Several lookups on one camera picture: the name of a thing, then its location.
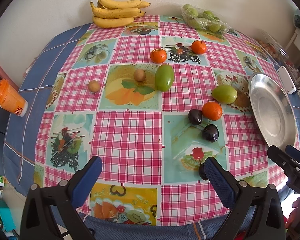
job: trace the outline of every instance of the wall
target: wall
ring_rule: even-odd
[[[13,0],[0,19],[0,65],[20,85],[22,74],[57,34],[91,22],[89,2],[97,0]],[[291,0],[146,0],[148,14],[180,15],[185,3],[223,15],[235,29],[252,37],[257,28],[286,45],[294,32]]]

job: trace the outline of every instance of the screw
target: screw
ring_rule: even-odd
[[[240,181],[239,181],[239,185],[240,185],[241,187],[246,187],[246,186],[248,185],[248,183],[245,182],[244,180],[240,180]]]
[[[276,189],[275,184],[269,184],[270,189]]]
[[[38,187],[37,184],[32,184],[31,187],[30,187],[30,189],[35,190],[37,187]]]
[[[61,187],[64,187],[64,186],[66,186],[67,184],[68,184],[68,181],[67,181],[66,179],[63,179],[62,181],[59,182],[59,185],[60,185]]]

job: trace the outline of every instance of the plastic cup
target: plastic cup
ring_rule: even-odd
[[[0,107],[19,116],[24,116],[28,102],[18,94],[7,79],[0,81]]]

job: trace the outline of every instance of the silver oval plate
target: silver oval plate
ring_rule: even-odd
[[[296,140],[295,118],[290,102],[278,84],[263,73],[254,73],[249,79],[249,97],[266,143],[283,151],[287,145],[293,146]]]

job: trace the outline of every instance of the clear plastic bag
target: clear plastic bag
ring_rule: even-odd
[[[183,9],[183,7],[181,8],[181,15],[184,21],[194,29],[206,30],[208,32],[214,32],[219,34],[227,33],[228,30],[230,29],[230,26],[224,21],[223,17],[218,13],[215,13],[208,9],[193,7],[198,12],[198,16],[194,17],[193,15],[188,14]],[[204,11],[209,11],[213,13],[213,17],[211,15],[205,14]]]

